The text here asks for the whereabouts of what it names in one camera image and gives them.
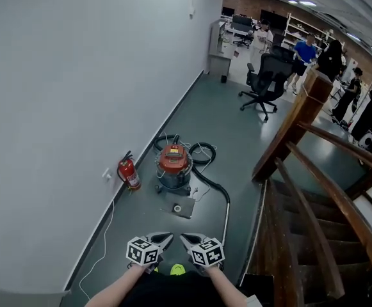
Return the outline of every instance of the fiducial marker cube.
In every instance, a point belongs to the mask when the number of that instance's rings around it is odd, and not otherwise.
[[[191,248],[191,257],[195,265],[210,267],[225,259],[223,246],[216,238]]]
[[[147,266],[157,262],[159,247],[139,237],[127,243],[126,258],[140,266]]]

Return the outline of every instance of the blue shirt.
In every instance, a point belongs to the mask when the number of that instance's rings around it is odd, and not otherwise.
[[[309,47],[305,41],[298,42],[295,45],[294,49],[298,51],[298,54],[303,60],[303,63],[310,63],[311,59],[316,58],[315,47],[313,45]]]

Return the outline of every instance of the fire extinguisher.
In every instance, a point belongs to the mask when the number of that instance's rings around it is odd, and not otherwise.
[[[133,164],[132,151],[129,151],[117,166],[117,175],[131,190],[138,190],[142,186],[139,175]]]

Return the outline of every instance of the newel post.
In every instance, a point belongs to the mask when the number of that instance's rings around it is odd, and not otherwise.
[[[288,141],[295,145],[302,139],[306,130],[296,126],[298,122],[311,124],[332,91],[330,79],[321,72],[311,69],[303,87],[295,99],[292,110],[275,135],[273,141],[254,168],[252,179],[263,181],[269,178],[277,169],[275,158],[284,160],[289,155],[286,147]]]

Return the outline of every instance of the man in blue shirt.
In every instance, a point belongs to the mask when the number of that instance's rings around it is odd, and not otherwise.
[[[294,47],[295,60],[293,65],[293,73],[289,77],[285,89],[288,88],[289,84],[294,80],[293,93],[296,94],[296,83],[301,76],[305,73],[307,65],[313,61],[316,61],[316,48],[313,46],[315,42],[315,36],[312,33],[307,35],[306,41],[298,42]]]

